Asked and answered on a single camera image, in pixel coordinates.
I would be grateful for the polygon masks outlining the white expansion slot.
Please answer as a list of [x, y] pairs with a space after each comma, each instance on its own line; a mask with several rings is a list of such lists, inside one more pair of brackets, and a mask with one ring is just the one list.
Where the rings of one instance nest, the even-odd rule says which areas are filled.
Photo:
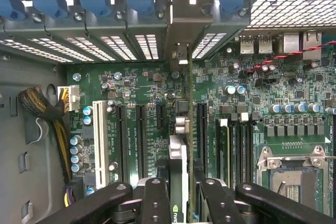
[[106, 187], [110, 178], [108, 169], [107, 102], [93, 101], [92, 106], [96, 188], [101, 189]]

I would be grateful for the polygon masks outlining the long black expansion slot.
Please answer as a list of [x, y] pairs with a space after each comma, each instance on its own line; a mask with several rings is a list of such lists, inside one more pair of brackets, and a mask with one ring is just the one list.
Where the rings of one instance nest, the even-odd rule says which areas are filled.
[[197, 103], [196, 105], [196, 126], [197, 126], [197, 155], [203, 165], [203, 171], [207, 176], [208, 159], [208, 134], [207, 134], [207, 104]]
[[148, 146], [146, 134], [146, 105], [136, 106], [136, 139], [138, 144], [138, 172], [139, 178], [148, 177]]
[[122, 182], [128, 183], [128, 137], [125, 105], [117, 106], [116, 117], [117, 137], [119, 141], [119, 178]]

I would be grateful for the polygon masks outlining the green motherboard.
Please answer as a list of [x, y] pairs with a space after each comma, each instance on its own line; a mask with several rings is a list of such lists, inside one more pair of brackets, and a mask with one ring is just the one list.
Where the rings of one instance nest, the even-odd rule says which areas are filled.
[[[260, 119], [253, 128], [254, 179], [256, 158], [260, 148], [322, 144], [330, 162], [333, 215], [336, 220], [336, 36], [305, 33], [303, 55], [286, 54], [281, 59], [260, 51], [243, 53], [243, 45], [258, 42], [272, 46], [270, 37], [242, 37], [223, 51], [205, 61], [193, 63], [193, 161], [190, 172], [188, 221], [199, 222], [199, 191], [193, 169], [203, 165], [197, 155], [196, 105], [207, 104], [208, 159], [207, 178], [217, 178], [216, 120], [228, 119], [230, 138], [231, 114], [238, 114], [237, 156], [239, 157], [239, 117], [259, 112]], [[304, 56], [312, 56], [305, 61]], [[68, 68], [68, 81], [79, 91], [79, 109], [70, 113], [70, 156], [73, 181], [66, 189], [65, 201], [95, 193], [95, 149], [93, 133], [93, 101], [107, 102], [109, 183], [119, 178], [119, 141], [117, 137], [118, 105], [125, 105], [128, 137], [128, 184], [136, 188], [139, 180], [136, 106], [146, 105], [146, 134], [148, 146], [148, 177], [156, 177], [155, 164], [168, 160], [169, 137], [173, 133], [173, 101], [181, 94], [181, 84], [171, 74], [167, 63], [111, 63], [75, 65]], [[166, 106], [166, 127], [157, 129], [156, 105]], [[232, 160], [230, 185], [232, 189]], [[247, 180], [243, 183], [255, 183]]]

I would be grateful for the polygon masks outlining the short black expansion slot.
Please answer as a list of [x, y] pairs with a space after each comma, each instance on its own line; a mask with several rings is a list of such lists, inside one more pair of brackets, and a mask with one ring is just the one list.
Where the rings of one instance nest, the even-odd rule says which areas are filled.
[[157, 129], [162, 130], [166, 127], [166, 106], [165, 104], [156, 105]]

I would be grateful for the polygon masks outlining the open metal PC case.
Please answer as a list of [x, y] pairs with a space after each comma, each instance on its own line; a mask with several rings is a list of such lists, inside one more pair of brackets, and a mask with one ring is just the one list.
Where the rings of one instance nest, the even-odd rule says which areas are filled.
[[[0, 224], [36, 224], [74, 202], [65, 201], [73, 181], [70, 113], [79, 91], [68, 81], [75, 65], [167, 63], [171, 0], [154, 0], [140, 15], [127, 0], [110, 0], [112, 13], [96, 17], [80, 0], [66, 0], [68, 16], [52, 19], [32, 0], [22, 0], [24, 20], [0, 16]], [[272, 46], [243, 45], [281, 59], [303, 55], [305, 33], [336, 36], [336, 0], [244, 0], [231, 15], [219, 0], [203, 8], [212, 22], [197, 40], [193, 63], [205, 61], [242, 37], [270, 37]]]

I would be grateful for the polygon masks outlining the CPU socket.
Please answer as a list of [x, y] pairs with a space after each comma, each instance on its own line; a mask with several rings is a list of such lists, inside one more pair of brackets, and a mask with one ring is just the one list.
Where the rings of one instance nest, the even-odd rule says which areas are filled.
[[260, 148], [254, 182], [325, 215], [333, 215], [330, 162], [322, 144]]

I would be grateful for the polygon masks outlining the black RAM slot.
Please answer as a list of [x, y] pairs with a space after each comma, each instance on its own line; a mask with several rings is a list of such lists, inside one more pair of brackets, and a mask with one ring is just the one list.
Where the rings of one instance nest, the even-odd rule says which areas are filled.
[[249, 126], [248, 126], [248, 181], [253, 182], [254, 179], [254, 138], [253, 138], [253, 128], [260, 119], [259, 112], [252, 112], [250, 116]]
[[248, 154], [247, 154], [247, 123], [249, 121], [249, 116], [247, 112], [243, 112], [239, 117], [239, 169], [240, 169], [240, 182], [245, 182], [247, 180], [247, 164], [248, 164]]
[[238, 114], [233, 113], [230, 117], [230, 143], [231, 143], [231, 160], [232, 160], [232, 189], [236, 187], [239, 182], [239, 157], [237, 156], [237, 146], [238, 146], [238, 138], [237, 138], [237, 122], [238, 122]]
[[230, 185], [230, 139], [228, 119], [216, 120], [217, 178]]

